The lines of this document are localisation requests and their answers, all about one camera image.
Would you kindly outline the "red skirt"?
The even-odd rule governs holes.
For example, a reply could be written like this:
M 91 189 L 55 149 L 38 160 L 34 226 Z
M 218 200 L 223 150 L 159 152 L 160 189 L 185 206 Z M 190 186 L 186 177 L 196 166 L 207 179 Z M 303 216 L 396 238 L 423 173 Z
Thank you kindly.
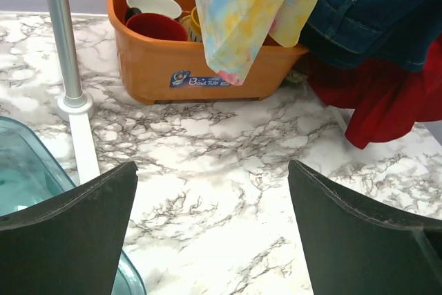
M 345 136 L 355 147 L 403 137 L 417 122 L 441 120 L 441 39 L 423 70 L 407 72 L 380 59 L 343 70 L 308 55 L 308 83 L 327 106 L 352 109 Z

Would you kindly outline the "floral cloth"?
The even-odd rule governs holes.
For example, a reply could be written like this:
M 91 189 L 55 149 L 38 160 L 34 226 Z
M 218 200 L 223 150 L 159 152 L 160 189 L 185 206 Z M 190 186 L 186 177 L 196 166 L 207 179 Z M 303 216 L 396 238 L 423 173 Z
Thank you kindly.
M 318 0 L 195 0 L 208 67 L 244 83 L 266 37 L 294 47 Z

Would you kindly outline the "blue denim skirt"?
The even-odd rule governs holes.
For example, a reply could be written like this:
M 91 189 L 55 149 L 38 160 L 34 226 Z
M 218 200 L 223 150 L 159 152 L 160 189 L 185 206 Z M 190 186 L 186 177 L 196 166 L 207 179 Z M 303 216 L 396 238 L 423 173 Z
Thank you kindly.
M 441 0 L 318 0 L 300 43 L 342 69 L 370 58 L 420 71 L 441 34 Z

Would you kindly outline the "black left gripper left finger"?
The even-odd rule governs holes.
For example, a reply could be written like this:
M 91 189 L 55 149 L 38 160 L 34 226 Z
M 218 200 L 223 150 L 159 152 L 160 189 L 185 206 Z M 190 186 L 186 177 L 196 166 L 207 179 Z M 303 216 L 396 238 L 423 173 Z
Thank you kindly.
M 122 251 L 137 189 L 125 162 L 1 217 L 2 294 L 137 294 Z

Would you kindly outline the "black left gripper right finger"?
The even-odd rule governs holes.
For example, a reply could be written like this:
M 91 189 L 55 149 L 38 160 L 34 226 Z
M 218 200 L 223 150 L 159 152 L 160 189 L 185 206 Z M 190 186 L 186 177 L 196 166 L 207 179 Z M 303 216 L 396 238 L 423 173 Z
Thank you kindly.
M 315 294 L 441 293 L 441 221 L 378 202 L 299 161 L 289 190 Z

